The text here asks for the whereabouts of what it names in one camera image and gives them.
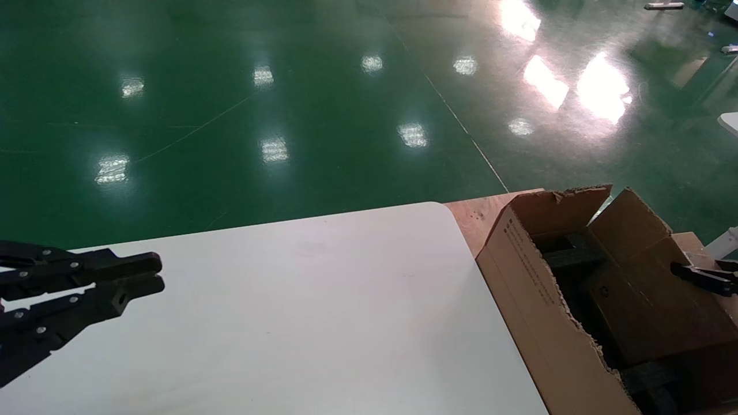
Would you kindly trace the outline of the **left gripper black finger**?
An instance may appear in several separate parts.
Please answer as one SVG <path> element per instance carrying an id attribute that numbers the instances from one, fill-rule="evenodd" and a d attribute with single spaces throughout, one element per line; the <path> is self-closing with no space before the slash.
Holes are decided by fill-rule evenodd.
<path id="1" fill-rule="evenodd" d="M 66 346 L 85 328 L 121 317 L 127 304 L 164 290 L 160 276 L 96 284 L 82 293 L 2 314 L 1 386 L 7 386 Z"/>
<path id="2" fill-rule="evenodd" d="M 163 291 L 161 258 L 155 252 L 118 257 L 105 248 L 73 253 L 61 248 L 1 242 L 3 300 L 29 299 L 95 284 L 131 289 L 137 299 Z"/>

